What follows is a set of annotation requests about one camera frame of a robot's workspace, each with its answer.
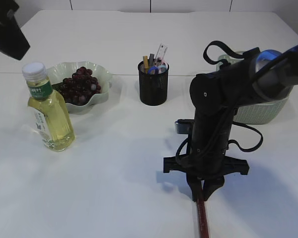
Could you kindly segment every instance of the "green bottle label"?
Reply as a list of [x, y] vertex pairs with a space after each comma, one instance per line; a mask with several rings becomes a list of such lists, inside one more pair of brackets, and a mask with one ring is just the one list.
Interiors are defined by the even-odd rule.
[[39, 87], [30, 87], [28, 86], [29, 91], [33, 98], [40, 99], [40, 98], [46, 98], [51, 95], [53, 92], [53, 88], [51, 86], [51, 83], [48, 81], [46, 84], [39, 86]]

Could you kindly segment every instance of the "yellow oil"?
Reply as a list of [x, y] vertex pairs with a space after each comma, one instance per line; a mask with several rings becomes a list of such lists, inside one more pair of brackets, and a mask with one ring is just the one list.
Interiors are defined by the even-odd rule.
[[[40, 87], [49, 82], [46, 77], [37, 82], [26, 81], [30, 87]], [[69, 113], [62, 95], [53, 90], [52, 94], [43, 99], [29, 98], [28, 106], [40, 111], [45, 118], [51, 135], [51, 144], [47, 146], [53, 151], [63, 151], [75, 139]]]

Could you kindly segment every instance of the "cooking oil bottle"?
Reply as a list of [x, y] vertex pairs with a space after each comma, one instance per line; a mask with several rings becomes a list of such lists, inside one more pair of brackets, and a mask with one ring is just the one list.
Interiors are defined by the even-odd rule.
[[75, 139], [69, 113], [62, 95], [53, 90], [45, 66], [29, 63], [22, 69], [31, 97], [28, 106], [43, 143], [53, 151], [62, 151]]

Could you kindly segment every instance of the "white wall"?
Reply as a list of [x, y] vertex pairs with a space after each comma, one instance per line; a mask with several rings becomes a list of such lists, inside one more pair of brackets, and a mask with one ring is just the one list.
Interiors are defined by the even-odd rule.
[[71, 0], [73, 10], [150, 12], [150, 0]]
[[229, 11], [230, 3], [231, 0], [151, 0], [151, 11]]
[[298, 0], [233, 0], [231, 11], [272, 11], [298, 34]]
[[15, 0], [20, 26], [42, 9], [127, 12], [272, 11], [298, 34], [298, 0]]
[[20, 6], [15, 18], [23, 26], [40, 10], [71, 10], [70, 0], [15, 0]]

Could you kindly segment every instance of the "bowl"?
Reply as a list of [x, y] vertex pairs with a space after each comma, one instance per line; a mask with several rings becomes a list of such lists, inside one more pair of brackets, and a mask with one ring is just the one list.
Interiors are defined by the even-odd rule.
[[87, 107], [104, 102], [108, 99], [109, 81], [113, 75], [108, 72], [103, 66], [91, 63], [88, 61], [82, 62], [63, 62], [56, 66], [47, 69], [48, 77], [50, 78], [51, 84], [61, 83], [64, 78], [71, 78], [72, 74], [80, 67], [90, 68], [93, 71], [92, 76], [98, 79], [98, 83], [101, 86], [99, 94], [94, 94], [86, 103], [82, 106], [77, 106], [71, 103], [66, 103], [66, 107], [69, 113], [76, 113], [83, 111]]

